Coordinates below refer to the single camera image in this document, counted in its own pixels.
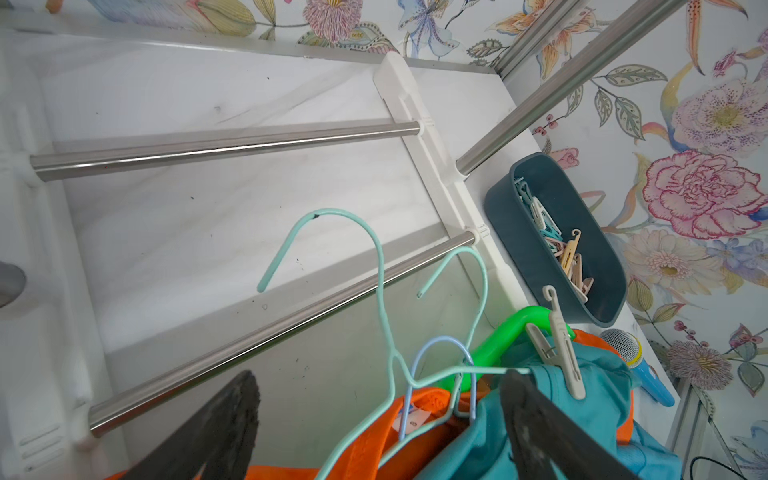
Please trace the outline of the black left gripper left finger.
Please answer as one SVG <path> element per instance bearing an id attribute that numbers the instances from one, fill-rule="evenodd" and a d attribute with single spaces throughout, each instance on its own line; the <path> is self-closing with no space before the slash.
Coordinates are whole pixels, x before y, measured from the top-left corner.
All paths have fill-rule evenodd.
<path id="1" fill-rule="evenodd" d="M 259 426 L 254 374 L 240 372 L 125 479 L 244 479 Z"/>

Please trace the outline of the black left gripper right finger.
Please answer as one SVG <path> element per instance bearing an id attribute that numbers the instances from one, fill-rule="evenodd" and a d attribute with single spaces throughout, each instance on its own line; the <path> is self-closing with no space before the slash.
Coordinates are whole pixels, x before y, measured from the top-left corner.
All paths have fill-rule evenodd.
<path id="1" fill-rule="evenodd" d="M 500 403 L 520 479 L 634 479 L 530 378 L 513 369 L 500 382 Z"/>

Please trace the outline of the teal embroidered t-shirt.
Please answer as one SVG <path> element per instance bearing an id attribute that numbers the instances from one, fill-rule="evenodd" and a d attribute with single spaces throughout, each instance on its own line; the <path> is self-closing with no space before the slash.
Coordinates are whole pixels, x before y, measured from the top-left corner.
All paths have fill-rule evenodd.
<path id="1" fill-rule="evenodd" d="M 508 372 L 477 406 L 476 421 L 419 473 L 421 479 L 633 479 L 618 457 L 635 378 L 615 353 L 578 345 L 586 396 L 533 346 L 511 347 Z"/>

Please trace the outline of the mint green wire hanger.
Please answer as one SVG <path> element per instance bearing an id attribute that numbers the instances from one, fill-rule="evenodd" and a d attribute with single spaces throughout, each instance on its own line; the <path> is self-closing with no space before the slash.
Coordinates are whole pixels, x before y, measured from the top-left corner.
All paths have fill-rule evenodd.
<path id="1" fill-rule="evenodd" d="M 363 219 L 361 219 L 357 215 L 343 209 L 322 208 L 322 209 L 312 211 L 304 215 L 303 217 L 301 217 L 294 224 L 292 229 L 289 231 L 280 249 L 274 256 L 273 260 L 269 264 L 263 276 L 261 277 L 257 286 L 258 292 L 263 293 L 266 291 L 270 281 L 272 280 L 274 274 L 280 267 L 280 264 L 282 263 L 283 258 L 288 253 L 288 250 L 292 246 L 295 240 L 295 237 L 299 234 L 300 230 L 312 220 L 315 220 L 322 216 L 331 216 L 331 215 L 344 217 L 358 224 L 369 235 L 375 247 L 375 251 L 377 254 L 377 275 L 376 275 L 376 284 L 375 284 L 375 296 L 376 296 L 379 323 L 384 334 L 385 344 L 387 348 L 386 372 L 387 372 L 387 380 L 388 380 L 388 392 L 383 403 L 378 405 L 372 413 L 368 414 L 363 420 L 361 420 L 361 422 L 358 425 L 356 425 L 348 434 L 346 434 L 339 441 L 339 443 L 334 447 L 334 449 L 331 451 L 328 458 L 325 460 L 322 467 L 318 471 L 316 475 L 318 479 L 327 478 L 330 475 L 333 467 L 341 458 L 342 454 L 346 451 L 346 449 L 349 446 L 352 445 L 353 441 L 356 440 L 361 434 L 363 434 L 365 430 L 368 429 L 368 427 L 372 426 L 374 422 L 381 415 L 383 415 L 389 407 L 391 407 L 391 405 L 395 400 L 395 393 L 396 393 L 395 376 L 394 376 L 394 366 L 396 364 L 398 364 L 401 367 L 401 370 L 403 371 L 403 375 L 405 377 L 407 385 L 413 388 L 426 387 L 439 380 L 448 378 L 453 375 L 504 374 L 509 371 L 507 368 L 502 368 L 502 367 L 478 367 L 478 366 L 469 366 L 469 365 L 459 364 L 459 365 L 441 370 L 422 380 L 415 379 L 414 375 L 410 372 L 409 368 L 407 367 L 404 357 L 396 347 L 394 336 L 389 323 L 388 314 L 386 311 L 385 297 L 384 297 L 385 258 L 384 258 L 382 244 L 377 234 L 372 229 L 372 227 L 370 227 L 370 225 L 368 225 Z"/>

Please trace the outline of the orange garment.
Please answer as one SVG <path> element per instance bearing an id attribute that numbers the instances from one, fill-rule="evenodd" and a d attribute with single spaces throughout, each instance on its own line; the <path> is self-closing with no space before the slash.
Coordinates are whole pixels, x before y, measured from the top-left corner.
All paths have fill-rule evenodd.
<path id="1" fill-rule="evenodd" d="M 603 340 L 577 331 L 574 351 L 586 389 L 582 400 L 568 392 L 560 368 L 544 364 L 533 345 L 520 340 L 502 356 L 504 367 L 527 367 L 538 390 L 611 455 L 630 439 L 632 390 L 636 381 Z M 499 392 L 482 380 L 477 417 L 469 423 L 446 413 L 450 395 L 439 388 L 414 394 L 411 415 L 428 432 L 405 445 L 388 462 L 383 455 L 398 440 L 402 399 L 346 449 L 331 471 L 333 479 L 515 479 L 518 472 L 507 436 Z"/>

